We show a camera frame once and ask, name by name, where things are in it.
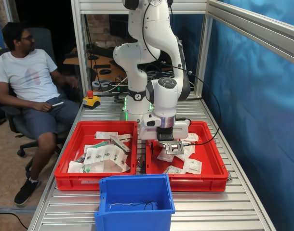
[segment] plastic bin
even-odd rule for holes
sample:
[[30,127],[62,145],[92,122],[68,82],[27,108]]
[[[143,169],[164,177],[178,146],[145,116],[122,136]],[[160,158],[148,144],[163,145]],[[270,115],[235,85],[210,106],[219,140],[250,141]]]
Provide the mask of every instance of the plastic bin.
[[94,213],[97,231],[170,230],[175,206],[167,175],[109,177],[99,184],[100,206]]
[[[125,143],[131,153],[126,160],[130,170],[123,173],[67,173],[70,161],[77,150],[84,153],[86,144],[97,144],[105,140],[95,139],[97,131],[118,132],[119,135],[132,134],[133,138]],[[99,190],[99,180],[115,175],[136,174],[137,122],[134,121],[81,121],[77,124],[67,147],[55,170],[57,187],[60,190]]]
[[[206,142],[212,138],[212,135],[205,122],[192,121],[189,127],[190,133],[196,133],[199,136],[199,143]],[[158,160],[162,148],[153,141],[153,154],[151,152],[151,142],[146,142],[146,173],[161,174],[170,165],[183,168],[184,162],[174,157],[173,162]],[[201,174],[169,174],[172,191],[183,192],[223,192],[226,187],[228,172],[223,163],[221,155],[214,141],[205,145],[195,146],[195,153],[190,159],[196,159],[202,162]]]

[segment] eyeglasses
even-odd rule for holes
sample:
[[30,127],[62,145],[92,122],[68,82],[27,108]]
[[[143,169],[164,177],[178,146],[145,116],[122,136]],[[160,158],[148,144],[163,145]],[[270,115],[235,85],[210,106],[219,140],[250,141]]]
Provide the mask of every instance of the eyeglasses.
[[26,40],[28,40],[29,42],[32,42],[32,40],[33,40],[33,35],[29,35],[29,36],[27,36],[26,38],[22,38],[22,39],[26,39]]

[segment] red plastic crate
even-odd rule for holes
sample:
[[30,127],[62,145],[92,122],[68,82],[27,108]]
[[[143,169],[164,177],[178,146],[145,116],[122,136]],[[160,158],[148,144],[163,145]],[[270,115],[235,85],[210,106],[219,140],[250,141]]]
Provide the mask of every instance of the red plastic crate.
[[[212,135],[205,122],[193,121],[189,127],[190,133],[199,136],[199,143],[206,142]],[[183,168],[184,162],[178,157],[174,157],[173,162],[158,160],[162,148],[153,141],[153,154],[151,153],[151,142],[146,142],[146,173],[162,174],[170,165]],[[169,174],[172,191],[183,192],[223,192],[225,190],[228,172],[222,161],[221,155],[214,141],[207,144],[195,146],[195,153],[190,159],[202,162],[201,174]]]
[[[119,135],[132,134],[133,138],[125,143],[131,149],[127,158],[130,170],[123,173],[67,173],[70,161],[73,161],[77,150],[78,157],[84,153],[86,144],[97,144],[105,140],[95,139],[97,131],[118,132]],[[134,121],[82,121],[79,122],[67,144],[67,147],[55,170],[57,187],[60,190],[98,190],[99,180],[116,175],[136,174],[137,122]]]

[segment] man sitting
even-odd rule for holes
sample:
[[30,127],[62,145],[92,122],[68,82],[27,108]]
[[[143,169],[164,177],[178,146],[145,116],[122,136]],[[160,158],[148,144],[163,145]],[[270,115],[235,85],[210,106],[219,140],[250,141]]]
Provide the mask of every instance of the man sitting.
[[[79,110],[76,103],[58,93],[53,81],[75,88],[78,82],[75,77],[60,74],[44,50],[35,49],[32,34],[22,24],[8,23],[2,33],[10,52],[0,57],[0,103],[23,108],[27,127],[39,143],[31,177],[14,199],[15,204],[23,205],[39,185],[39,174],[54,154],[57,121],[70,128]],[[9,94],[9,84],[17,97]]]

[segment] slotted aluminum surface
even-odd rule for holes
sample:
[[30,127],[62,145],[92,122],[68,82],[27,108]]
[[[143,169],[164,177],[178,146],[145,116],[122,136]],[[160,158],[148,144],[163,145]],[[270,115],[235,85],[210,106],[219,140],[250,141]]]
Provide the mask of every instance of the slotted aluminum surface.
[[[77,121],[119,120],[121,108],[122,104],[114,103],[114,99],[101,98],[101,106],[95,110],[83,108]],[[180,102],[177,116],[207,122],[214,135],[214,119],[203,101]],[[227,183],[223,193],[174,192],[176,213],[172,216],[171,230],[275,230],[221,132],[215,142],[232,181]],[[139,139],[138,158],[145,158],[145,146]],[[144,174],[144,170],[138,168],[137,173]],[[94,211],[98,207],[99,191],[60,191],[52,173],[28,230],[95,231]]]

